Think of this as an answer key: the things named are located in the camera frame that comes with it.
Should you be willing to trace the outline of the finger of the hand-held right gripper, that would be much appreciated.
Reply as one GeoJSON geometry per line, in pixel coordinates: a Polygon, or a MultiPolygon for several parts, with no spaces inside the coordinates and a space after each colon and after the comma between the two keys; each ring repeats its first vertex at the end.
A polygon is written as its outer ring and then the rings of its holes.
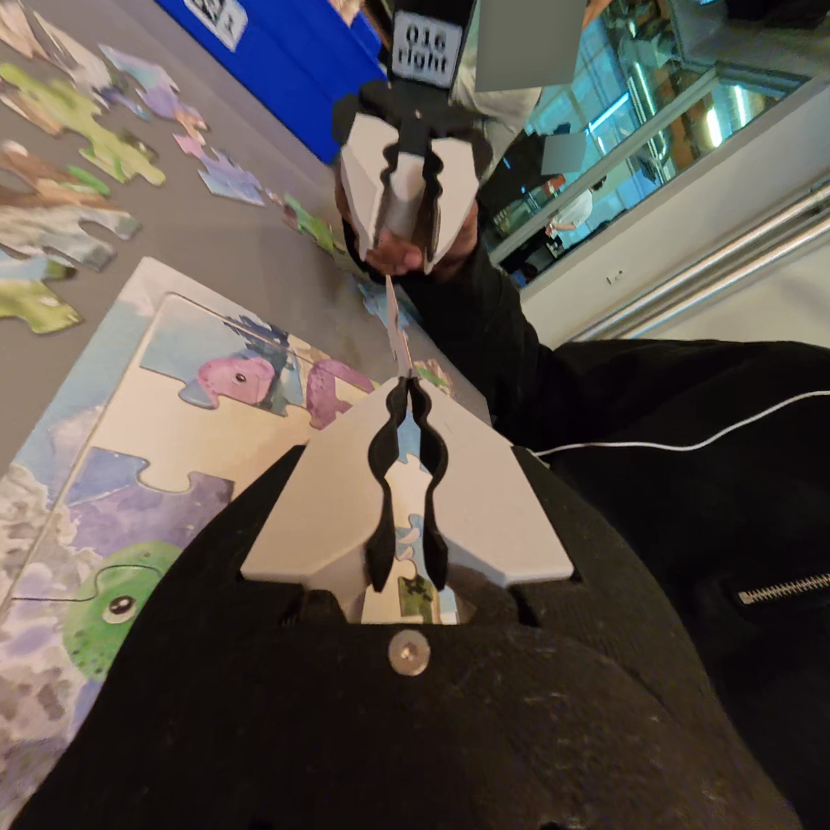
{"type": "Polygon", "coordinates": [[[423,270],[430,274],[457,239],[479,189],[474,145],[456,137],[430,141],[424,160],[427,239],[423,270]]]}
{"type": "Polygon", "coordinates": [[[382,230],[402,232],[403,201],[393,184],[398,150],[399,130],[375,116],[355,115],[341,150],[340,173],[364,261],[382,230]]]}

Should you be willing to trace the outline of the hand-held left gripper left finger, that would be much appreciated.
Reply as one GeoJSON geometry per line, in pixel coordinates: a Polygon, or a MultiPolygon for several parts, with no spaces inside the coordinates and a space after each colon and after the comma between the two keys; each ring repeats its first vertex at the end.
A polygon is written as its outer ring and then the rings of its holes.
{"type": "Polygon", "coordinates": [[[381,592],[396,549],[386,475],[411,378],[393,378],[337,416],[304,447],[253,543],[241,575],[331,593],[351,623],[368,587],[381,592]]]}

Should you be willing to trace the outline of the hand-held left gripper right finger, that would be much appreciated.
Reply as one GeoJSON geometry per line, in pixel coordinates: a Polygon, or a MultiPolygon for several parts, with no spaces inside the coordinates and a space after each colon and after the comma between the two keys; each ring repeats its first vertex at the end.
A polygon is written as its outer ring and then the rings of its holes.
{"type": "Polygon", "coordinates": [[[566,580],[575,566],[520,463],[530,454],[433,384],[410,380],[420,461],[431,479],[423,513],[423,558],[438,590],[451,565],[496,587],[566,580]]]}

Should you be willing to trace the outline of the purple dinosaur body puzzle piece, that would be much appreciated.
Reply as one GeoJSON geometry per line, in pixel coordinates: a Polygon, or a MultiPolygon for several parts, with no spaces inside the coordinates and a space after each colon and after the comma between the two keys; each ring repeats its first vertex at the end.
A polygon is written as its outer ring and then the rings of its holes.
{"type": "Polygon", "coordinates": [[[278,416],[300,407],[310,415],[310,426],[321,430],[375,389],[356,369],[273,324],[249,316],[224,324],[243,348],[220,370],[216,389],[221,397],[278,416]]]}

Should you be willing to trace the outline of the dinosaur puzzle tray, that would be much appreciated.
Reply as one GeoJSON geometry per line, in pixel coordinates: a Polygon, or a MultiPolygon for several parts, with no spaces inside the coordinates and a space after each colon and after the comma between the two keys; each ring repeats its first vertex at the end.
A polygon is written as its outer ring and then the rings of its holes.
{"type": "Polygon", "coordinates": [[[146,485],[182,492],[192,472],[234,483],[231,501],[314,437],[310,415],[221,398],[201,409],[182,383],[140,367],[169,295],[220,316],[251,310],[145,257],[2,479],[2,828],[75,738],[150,593],[181,552],[160,542],[103,562],[77,550],[64,495],[91,448],[148,462],[146,485]]]}

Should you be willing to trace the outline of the person's right hand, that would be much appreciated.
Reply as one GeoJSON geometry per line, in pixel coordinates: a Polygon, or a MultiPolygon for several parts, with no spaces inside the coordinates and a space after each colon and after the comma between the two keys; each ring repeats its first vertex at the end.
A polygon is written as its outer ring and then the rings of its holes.
{"type": "MultiPolygon", "coordinates": [[[[360,255],[356,248],[356,235],[351,223],[351,212],[343,183],[338,172],[335,173],[335,203],[342,220],[345,244],[349,254],[366,272],[376,271],[379,275],[402,278],[415,273],[427,273],[421,251],[410,242],[406,242],[389,231],[382,231],[376,247],[360,255]]],[[[479,203],[474,201],[471,210],[455,241],[443,258],[431,267],[431,279],[436,283],[445,283],[459,276],[472,258],[479,240],[479,203]]]]}

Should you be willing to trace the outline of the green dinosaur brown puzzle piece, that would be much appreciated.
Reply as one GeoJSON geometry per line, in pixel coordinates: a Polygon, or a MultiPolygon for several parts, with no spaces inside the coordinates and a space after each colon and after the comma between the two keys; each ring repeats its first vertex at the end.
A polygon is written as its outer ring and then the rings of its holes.
{"type": "Polygon", "coordinates": [[[288,192],[281,199],[276,199],[275,203],[279,204],[285,225],[308,237],[320,250],[331,256],[347,253],[345,245],[335,236],[330,224],[308,213],[288,192]]]}

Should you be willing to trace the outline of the blue plastic bin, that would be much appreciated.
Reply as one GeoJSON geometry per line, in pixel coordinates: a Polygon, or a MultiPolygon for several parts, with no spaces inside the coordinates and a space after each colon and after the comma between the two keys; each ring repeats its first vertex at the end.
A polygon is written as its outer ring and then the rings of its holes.
{"type": "Polygon", "coordinates": [[[334,104],[384,77],[381,39],[349,2],[157,4],[324,164],[338,153],[334,104]]]}

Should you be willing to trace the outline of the blue white puzzle piece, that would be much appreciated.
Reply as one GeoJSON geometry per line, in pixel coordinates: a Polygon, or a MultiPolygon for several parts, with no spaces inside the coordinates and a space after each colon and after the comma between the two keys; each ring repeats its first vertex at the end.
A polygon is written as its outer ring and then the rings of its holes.
{"type": "Polygon", "coordinates": [[[199,176],[214,196],[265,206],[263,187],[252,172],[219,150],[206,152],[204,146],[191,136],[176,134],[173,138],[185,154],[202,163],[199,176]]]}

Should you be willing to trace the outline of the pink dinosaur head puzzle piece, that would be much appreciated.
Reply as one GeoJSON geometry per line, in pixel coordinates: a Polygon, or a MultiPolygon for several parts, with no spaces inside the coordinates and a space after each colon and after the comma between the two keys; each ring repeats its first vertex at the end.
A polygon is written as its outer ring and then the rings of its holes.
{"type": "Polygon", "coordinates": [[[220,316],[169,295],[153,323],[140,367],[182,383],[179,397],[201,409],[221,398],[265,407],[285,368],[287,338],[251,318],[220,316]]]}

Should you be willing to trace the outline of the purple green puzzle piece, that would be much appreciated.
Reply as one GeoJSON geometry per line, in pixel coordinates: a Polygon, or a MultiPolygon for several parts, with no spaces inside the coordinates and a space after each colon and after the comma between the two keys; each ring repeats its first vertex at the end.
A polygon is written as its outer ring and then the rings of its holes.
{"type": "Polygon", "coordinates": [[[64,495],[77,550],[103,562],[134,545],[160,542],[182,550],[233,498],[234,483],[192,472],[182,492],[143,483],[148,462],[137,456],[91,448],[64,495]]]}

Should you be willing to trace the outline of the green yellow puzzle piece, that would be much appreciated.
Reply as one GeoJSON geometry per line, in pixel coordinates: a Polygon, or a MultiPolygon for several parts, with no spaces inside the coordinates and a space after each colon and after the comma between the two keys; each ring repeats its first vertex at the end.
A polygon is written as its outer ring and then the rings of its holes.
{"type": "Polygon", "coordinates": [[[135,145],[99,121],[97,103],[61,79],[38,80],[9,62],[1,65],[2,103],[53,137],[66,132],[84,138],[80,155],[121,183],[140,177],[154,187],[166,183],[165,173],[135,145]]]}

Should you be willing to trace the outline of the brown grey puzzle piece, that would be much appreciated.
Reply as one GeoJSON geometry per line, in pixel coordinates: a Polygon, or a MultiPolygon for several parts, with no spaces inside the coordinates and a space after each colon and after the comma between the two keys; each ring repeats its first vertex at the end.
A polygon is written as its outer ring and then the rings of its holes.
{"type": "Polygon", "coordinates": [[[89,234],[85,225],[102,227],[123,242],[141,229],[94,176],[70,165],[48,163],[22,144],[2,141],[1,171],[26,186],[1,187],[1,244],[11,252],[56,254],[101,272],[115,258],[115,249],[89,234]]]}

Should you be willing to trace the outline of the green blue puzzle piece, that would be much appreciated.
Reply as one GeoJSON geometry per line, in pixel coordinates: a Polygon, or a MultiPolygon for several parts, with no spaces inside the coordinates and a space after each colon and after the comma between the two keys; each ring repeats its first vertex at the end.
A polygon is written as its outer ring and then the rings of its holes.
{"type": "Polygon", "coordinates": [[[76,274],[77,269],[60,257],[40,254],[18,259],[1,251],[1,318],[20,319],[37,335],[81,324],[81,314],[47,285],[76,274]]]}

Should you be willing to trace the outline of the silver metal rail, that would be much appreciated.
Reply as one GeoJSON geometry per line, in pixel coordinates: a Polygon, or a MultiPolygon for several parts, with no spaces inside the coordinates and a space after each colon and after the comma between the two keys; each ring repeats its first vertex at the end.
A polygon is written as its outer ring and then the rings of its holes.
{"type": "Polygon", "coordinates": [[[827,243],[828,234],[829,180],[825,179],[569,341],[654,336],[770,275],[774,267],[827,243]]]}

